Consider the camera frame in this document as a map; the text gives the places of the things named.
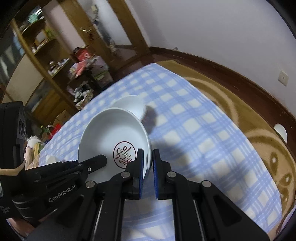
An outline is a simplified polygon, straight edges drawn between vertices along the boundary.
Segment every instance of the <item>door handle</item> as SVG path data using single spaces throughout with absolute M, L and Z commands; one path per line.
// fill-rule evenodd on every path
M 93 29 L 91 28 L 90 30 L 86 30 L 86 29 L 80 28 L 80 30 L 83 31 L 85 34 L 87 34 L 88 32 L 92 31 Z

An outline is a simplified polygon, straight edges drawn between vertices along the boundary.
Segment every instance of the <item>beige strap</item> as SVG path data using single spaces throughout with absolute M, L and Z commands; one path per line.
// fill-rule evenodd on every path
M 2 175 L 2 176 L 14 176 L 15 177 L 24 168 L 25 163 L 26 163 L 26 160 L 24 160 L 21 165 L 19 165 L 17 168 L 14 168 L 14 169 L 1 169 L 0 168 L 0 175 Z

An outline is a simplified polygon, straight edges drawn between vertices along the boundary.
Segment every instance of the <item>bowl rim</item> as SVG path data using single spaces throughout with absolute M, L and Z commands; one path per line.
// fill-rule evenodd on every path
M 120 108 L 120 107 L 113 107 L 117 102 L 119 102 L 120 100 L 122 100 L 122 99 L 124 99 L 124 98 L 127 98 L 127 97 L 129 97 L 129 96 L 136 96 L 138 99 L 140 99 L 141 101 L 142 101 L 142 104 L 143 104 L 143 112 L 142 112 L 142 114 L 141 114 L 141 116 L 138 118 L 140 121 L 141 120 L 143 120 L 143 118 L 144 118 L 144 116 L 145 116 L 145 113 L 146 113 L 146 110 L 147 110 L 147 105 L 146 105 L 146 103 L 145 103 L 145 101 L 140 97 L 140 96 L 138 96 L 138 95 L 126 95 L 126 96 L 124 96 L 124 97 L 121 97 L 121 98 L 119 98 L 119 99 L 117 99 L 111 106 L 110 106 L 110 108 Z
M 111 107 L 111 108 L 107 108 L 107 109 L 104 109 L 102 110 L 101 112 L 97 113 L 90 121 L 89 123 L 87 124 L 87 126 L 85 127 L 83 133 L 82 133 L 82 136 L 81 136 L 81 140 L 80 140 L 80 143 L 83 139 L 83 136 L 85 134 L 85 131 L 88 127 L 88 125 L 93 121 L 93 119 L 95 119 L 98 115 L 100 115 L 101 113 L 105 112 L 105 111 L 110 111 L 110 110 L 120 110 L 120 111 L 124 111 L 124 112 L 127 112 L 128 114 L 132 115 L 132 117 L 134 117 L 134 119 L 136 119 L 136 121 L 140 124 L 141 128 L 142 128 L 142 131 L 144 132 L 145 134 L 145 138 L 146 138 L 146 142 L 148 144 L 148 160 L 147 160 L 147 169 L 146 169 L 146 173 L 143 175 L 143 178 L 145 177 L 145 175 L 148 174 L 148 171 L 150 169 L 150 166 L 151 166 L 151 143 L 150 143 L 150 139 L 149 139 L 149 136 L 148 136 L 148 133 L 145 129 L 145 127 L 143 126 L 142 122 L 132 113 L 130 112 L 129 110 L 127 109 L 123 109 L 123 108 L 119 108 L 119 107 Z M 79 162 L 79 151 L 80 151 L 80 143 L 79 143 L 79 147 L 78 147 L 78 162 Z

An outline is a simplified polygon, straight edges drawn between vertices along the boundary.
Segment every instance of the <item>brown blanket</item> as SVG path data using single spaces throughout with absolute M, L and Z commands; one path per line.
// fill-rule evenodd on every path
M 281 137 L 250 106 L 214 80 L 173 60 L 157 63 L 184 77 L 198 88 L 219 106 L 245 134 L 280 191 L 283 221 L 294 206 L 296 164 Z M 282 221 L 269 233 L 271 240 L 280 230 Z

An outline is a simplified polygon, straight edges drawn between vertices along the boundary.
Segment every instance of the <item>pink wall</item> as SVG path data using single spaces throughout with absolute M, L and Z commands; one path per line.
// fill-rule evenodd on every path
M 43 7 L 43 11 L 70 51 L 84 45 L 84 41 L 56 0 Z

